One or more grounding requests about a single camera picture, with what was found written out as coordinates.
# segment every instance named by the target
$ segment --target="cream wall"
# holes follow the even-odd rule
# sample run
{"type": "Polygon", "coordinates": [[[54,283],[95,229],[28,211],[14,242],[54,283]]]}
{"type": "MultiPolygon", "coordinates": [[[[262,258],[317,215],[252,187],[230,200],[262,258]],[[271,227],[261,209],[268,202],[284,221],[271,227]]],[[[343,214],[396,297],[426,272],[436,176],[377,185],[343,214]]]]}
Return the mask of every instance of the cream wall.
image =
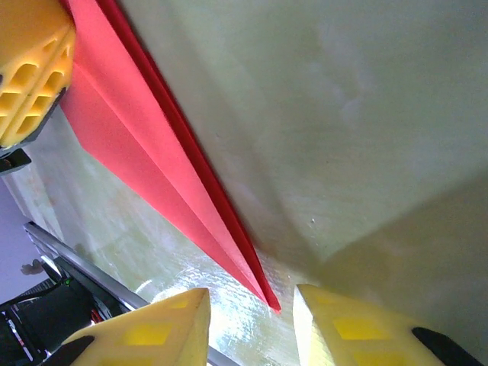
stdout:
{"type": "Polygon", "coordinates": [[[488,362],[484,0],[122,2],[262,258],[488,362]]]}

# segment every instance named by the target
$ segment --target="white surface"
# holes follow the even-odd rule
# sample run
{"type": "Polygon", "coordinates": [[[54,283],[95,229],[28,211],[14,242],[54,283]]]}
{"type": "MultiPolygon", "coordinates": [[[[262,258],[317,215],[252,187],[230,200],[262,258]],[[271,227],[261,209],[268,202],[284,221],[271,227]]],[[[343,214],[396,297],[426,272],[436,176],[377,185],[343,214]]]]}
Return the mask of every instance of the white surface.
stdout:
{"type": "Polygon", "coordinates": [[[5,183],[0,179],[0,303],[29,290],[47,278],[46,274],[24,275],[22,265],[39,255],[27,237],[22,215],[5,183]]]}

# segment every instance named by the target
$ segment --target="silver bar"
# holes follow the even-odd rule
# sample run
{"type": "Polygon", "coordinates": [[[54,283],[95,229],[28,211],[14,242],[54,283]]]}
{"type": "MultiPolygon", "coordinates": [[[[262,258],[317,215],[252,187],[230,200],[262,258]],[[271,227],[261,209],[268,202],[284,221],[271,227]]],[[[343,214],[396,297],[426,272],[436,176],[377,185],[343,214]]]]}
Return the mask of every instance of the silver bar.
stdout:
{"type": "MultiPolygon", "coordinates": [[[[30,222],[24,225],[24,229],[27,231],[34,245],[39,246],[39,243],[41,243],[45,248],[39,246],[40,249],[49,249],[52,252],[51,254],[62,257],[86,277],[90,278],[98,286],[118,299],[128,309],[136,310],[149,304],[142,297],[123,286],[119,281],[103,272],[96,265],[81,258],[65,243],[59,241],[42,227],[30,222]]],[[[208,348],[208,363],[212,366],[239,366],[236,362],[210,346],[208,348]]]]}

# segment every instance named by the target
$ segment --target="yellow plastic block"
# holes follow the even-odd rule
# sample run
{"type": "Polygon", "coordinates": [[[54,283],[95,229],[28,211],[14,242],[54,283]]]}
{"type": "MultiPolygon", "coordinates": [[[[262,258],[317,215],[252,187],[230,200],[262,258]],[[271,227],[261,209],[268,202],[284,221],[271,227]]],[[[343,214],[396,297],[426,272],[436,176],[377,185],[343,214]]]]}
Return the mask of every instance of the yellow plastic block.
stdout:
{"type": "Polygon", "coordinates": [[[72,366],[205,366],[210,298],[196,288],[82,329],[95,340],[72,366]]]}
{"type": "Polygon", "coordinates": [[[72,74],[75,28],[58,0],[0,2],[0,146],[34,132],[72,74]]]}
{"type": "Polygon", "coordinates": [[[405,316],[299,284],[294,326],[301,366],[442,366],[405,316]]]}

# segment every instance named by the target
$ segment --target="red paper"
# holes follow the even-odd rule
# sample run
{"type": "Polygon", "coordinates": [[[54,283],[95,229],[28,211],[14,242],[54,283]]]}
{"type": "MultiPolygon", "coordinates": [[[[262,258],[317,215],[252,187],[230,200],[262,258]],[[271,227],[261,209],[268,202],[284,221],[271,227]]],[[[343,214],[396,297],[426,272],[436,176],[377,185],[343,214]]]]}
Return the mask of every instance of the red paper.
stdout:
{"type": "Polygon", "coordinates": [[[252,293],[280,310],[244,226],[114,0],[63,0],[76,25],[61,105],[79,142],[252,293]]]}

